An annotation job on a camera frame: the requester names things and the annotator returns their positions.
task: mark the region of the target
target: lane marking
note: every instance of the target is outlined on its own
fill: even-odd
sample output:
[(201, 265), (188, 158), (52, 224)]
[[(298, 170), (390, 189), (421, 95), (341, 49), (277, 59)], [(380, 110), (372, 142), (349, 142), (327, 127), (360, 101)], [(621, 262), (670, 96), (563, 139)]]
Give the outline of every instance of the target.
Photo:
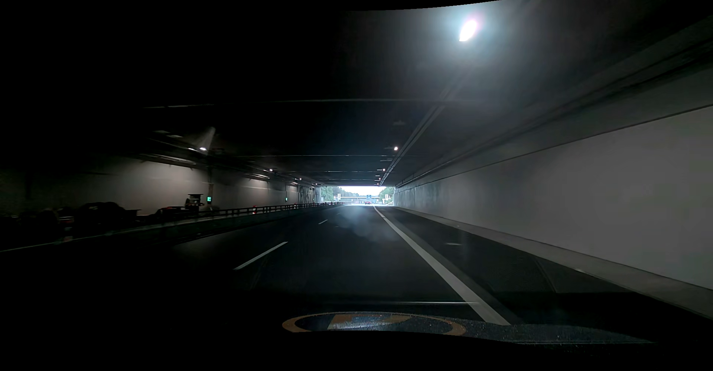
[(374, 207), (374, 210), (381, 216), (384, 221), (387, 222), (391, 229), (394, 229), (402, 239), (408, 243), (420, 256), (423, 258), (432, 268), (435, 270), (443, 280), (446, 281), (453, 288), (453, 290), (458, 293), (458, 295), (463, 298), (463, 301), (468, 303), (471, 308), (478, 313), (478, 315), (483, 318), (483, 321), (490, 322), (498, 325), (510, 325), (502, 315), (498, 314), (485, 300), (481, 299), (475, 292), (473, 292), (465, 283), (463, 283), (456, 275), (453, 275), (448, 268), (444, 267), (436, 258), (433, 258), (431, 254), (425, 251), (420, 245), (416, 244), (413, 239), (409, 238), (401, 229), (398, 229), (396, 225), (391, 223), (387, 217), (383, 216), (379, 210)]
[(233, 270), (238, 270), (238, 269), (242, 269), (242, 268), (244, 268), (244, 267), (246, 267), (246, 266), (249, 266), (250, 264), (254, 263), (256, 260), (259, 260), (260, 258), (262, 258), (262, 257), (264, 257), (264, 256), (266, 256), (266, 255), (268, 255), (268, 254), (270, 254), (270, 252), (271, 252), (272, 250), (276, 250), (277, 248), (280, 248), (280, 246), (282, 246), (283, 244), (286, 244), (286, 243), (287, 243), (287, 242), (282, 242), (282, 243), (276, 245), (275, 247), (269, 249), (268, 251), (265, 251), (263, 254), (260, 254), (258, 257), (255, 257), (255, 258), (251, 259), (250, 261), (248, 261), (248, 262), (246, 262), (246, 263), (243, 263), (243, 264), (240, 265), (240, 266), (234, 267)]

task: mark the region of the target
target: asphalt road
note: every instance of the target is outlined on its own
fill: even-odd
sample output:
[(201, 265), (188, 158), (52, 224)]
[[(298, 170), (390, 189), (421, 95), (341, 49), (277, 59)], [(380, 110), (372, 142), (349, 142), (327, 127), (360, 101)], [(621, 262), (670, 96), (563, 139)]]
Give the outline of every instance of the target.
[(72, 328), (287, 333), (284, 320), (338, 311), (572, 325), (661, 342), (707, 339), (713, 326), (492, 240), (371, 205), (173, 247), (25, 258), (4, 272), (6, 313)]

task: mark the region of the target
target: tunnel wall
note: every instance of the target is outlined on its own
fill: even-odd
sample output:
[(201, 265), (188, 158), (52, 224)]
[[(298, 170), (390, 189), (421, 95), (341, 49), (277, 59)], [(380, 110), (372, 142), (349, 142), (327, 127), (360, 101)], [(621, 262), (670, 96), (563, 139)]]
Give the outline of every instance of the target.
[[(83, 154), (65, 157), (60, 163), (23, 165), (0, 168), (0, 215), (109, 201), (150, 214), (169, 205), (184, 205), (188, 194), (201, 193), (206, 202), (211, 181), (214, 209), (301, 202), (297, 186), (284, 182), (253, 180), (225, 170), (209, 174), (129, 157)], [(307, 192), (302, 201), (312, 202), (311, 197)]]
[(394, 204), (713, 288), (712, 103), (709, 68), (401, 186)]

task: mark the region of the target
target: bright light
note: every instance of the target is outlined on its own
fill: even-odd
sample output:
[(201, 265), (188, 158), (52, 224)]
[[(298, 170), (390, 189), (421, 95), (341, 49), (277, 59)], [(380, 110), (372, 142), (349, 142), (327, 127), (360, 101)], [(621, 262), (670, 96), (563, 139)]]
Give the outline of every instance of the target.
[(468, 20), (463, 24), (463, 28), (460, 29), (460, 39), (459, 41), (468, 41), (476, 33), (476, 28), (478, 24), (475, 20)]

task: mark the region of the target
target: white dashed line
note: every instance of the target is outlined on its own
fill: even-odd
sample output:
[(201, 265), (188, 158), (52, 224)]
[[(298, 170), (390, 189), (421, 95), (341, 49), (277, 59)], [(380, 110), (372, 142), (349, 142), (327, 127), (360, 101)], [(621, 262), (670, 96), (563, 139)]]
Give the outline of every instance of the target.
[(246, 267), (246, 266), (249, 266), (250, 264), (254, 263), (255, 260), (258, 260), (258, 259), (260, 259), (260, 258), (266, 256), (266, 255), (269, 254), (272, 250), (275, 250), (275, 249), (277, 249), (277, 248), (280, 248), (281, 245), (286, 244), (286, 243), (287, 243), (287, 242), (282, 242), (282, 243), (276, 245), (275, 247), (269, 249), (268, 251), (265, 251), (263, 254), (260, 254), (258, 257), (255, 257), (255, 258), (251, 259), (250, 261), (248, 261), (248, 262), (246, 262), (246, 263), (243, 263), (243, 264), (240, 265), (240, 266), (234, 267), (233, 270), (238, 270), (238, 269), (244, 268), (244, 267)]

